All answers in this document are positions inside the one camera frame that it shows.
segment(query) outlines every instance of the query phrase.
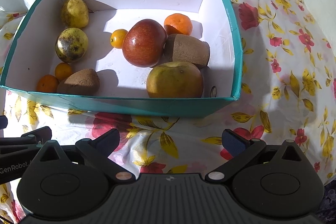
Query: yellow-green fruit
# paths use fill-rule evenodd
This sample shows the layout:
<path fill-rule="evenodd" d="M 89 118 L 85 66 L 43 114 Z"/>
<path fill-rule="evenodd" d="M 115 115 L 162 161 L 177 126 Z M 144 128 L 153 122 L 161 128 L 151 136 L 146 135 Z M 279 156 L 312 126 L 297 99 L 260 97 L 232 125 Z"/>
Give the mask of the yellow-green fruit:
<path fill-rule="evenodd" d="M 203 78 L 192 63 L 168 62 L 151 70 L 146 88 L 150 98 L 199 98 L 203 93 Z"/>
<path fill-rule="evenodd" d="M 55 50 L 60 60 L 71 63 L 81 59 L 88 46 L 89 40 L 85 32 L 78 28 L 69 28 L 59 35 Z"/>
<path fill-rule="evenodd" d="M 61 19 L 69 28 L 84 28 L 89 23 L 89 10 L 83 0 L 67 0 L 61 10 Z"/>

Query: yellow fruit with black spots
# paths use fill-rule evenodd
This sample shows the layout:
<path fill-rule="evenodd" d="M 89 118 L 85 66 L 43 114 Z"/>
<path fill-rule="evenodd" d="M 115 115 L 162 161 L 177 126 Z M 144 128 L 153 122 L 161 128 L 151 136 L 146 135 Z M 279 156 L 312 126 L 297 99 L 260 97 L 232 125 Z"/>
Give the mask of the yellow fruit with black spots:
<path fill-rule="evenodd" d="M 69 28 L 61 32 L 55 44 L 58 58 L 65 63 L 81 59 L 88 47 L 89 40 L 85 32 L 78 28 Z"/>
<path fill-rule="evenodd" d="M 89 23 L 89 10 L 83 0 L 67 0 L 61 10 L 61 19 L 69 28 L 84 28 Z"/>

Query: teal box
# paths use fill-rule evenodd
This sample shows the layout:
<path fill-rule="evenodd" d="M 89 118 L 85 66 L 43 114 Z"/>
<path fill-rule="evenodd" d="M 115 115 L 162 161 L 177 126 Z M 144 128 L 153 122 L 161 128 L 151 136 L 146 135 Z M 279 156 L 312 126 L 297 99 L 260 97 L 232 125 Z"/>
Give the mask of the teal box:
<path fill-rule="evenodd" d="M 95 69 L 99 91 L 96 96 L 35 92 L 38 80 L 53 75 L 61 62 L 55 42 L 65 29 L 60 19 L 64 1 L 36 0 L 32 5 L 14 36 L 0 79 L 2 88 L 43 105 L 145 116 L 205 117 L 239 99 L 243 51 L 230 0 L 83 0 L 90 10 L 89 24 L 83 28 L 89 48 L 71 66 L 74 71 Z M 193 23 L 191 36 L 210 46 L 208 67 L 201 70 L 202 98 L 149 98 L 146 78 L 151 68 L 129 64 L 122 50 L 110 45 L 114 30 L 130 30 L 145 18 L 163 25 L 173 13 L 187 15 Z"/>

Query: tablecloth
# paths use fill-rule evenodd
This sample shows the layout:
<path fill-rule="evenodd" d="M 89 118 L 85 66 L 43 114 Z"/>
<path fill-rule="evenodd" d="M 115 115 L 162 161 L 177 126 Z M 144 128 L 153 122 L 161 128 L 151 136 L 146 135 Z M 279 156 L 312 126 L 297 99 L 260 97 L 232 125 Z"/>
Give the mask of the tablecloth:
<path fill-rule="evenodd" d="M 185 119 L 59 109 L 8 91 L 4 114 L 9 124 L 4 136 L 19 137 L 49 126 L 53 139 L 68 145 L 117 128 L 120 145 L 109 158 L 136 176 L 205 175 L 231 159 L 221 145 L 222 131 L 230 128 L 268 144 L 293 139 L 322 182 L 329 183 L 336 173 L 336 58 L 330 43 L 303 0 L 231 2 L 244 50 L 240 100 L 206 118 Z M 12 39 L 17 25 L 7 23 L 6 33 L 1 29 L 0 43 Z M 0 187 L 0 208 L 3 215 L 18 221 L 23 214 L 9 187 Z"/>

